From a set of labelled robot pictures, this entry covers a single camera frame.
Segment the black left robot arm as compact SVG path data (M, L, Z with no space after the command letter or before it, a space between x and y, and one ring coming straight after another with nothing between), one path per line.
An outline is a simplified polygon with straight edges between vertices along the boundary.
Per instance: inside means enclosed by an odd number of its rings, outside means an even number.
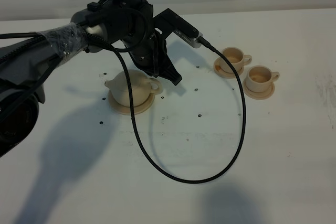
M121 41L120 52L153 77L178 84L182 77L167 55L166 41L154 27L146 0L99 0L75 13L71 22L41 32L2 34L19 39L1 48L1 154L34 128L45 102L44 82L59 66L81 52L96 53Z

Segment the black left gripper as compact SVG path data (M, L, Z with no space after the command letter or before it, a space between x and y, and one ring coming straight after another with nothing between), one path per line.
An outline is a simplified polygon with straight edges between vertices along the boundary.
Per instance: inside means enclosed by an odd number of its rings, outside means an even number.
M153 30L147 40L129 52L129 55L134 65L147 75L162 77L176 86L182 81L182 76L167 55L166 42L161 44L160 39L160 33Z

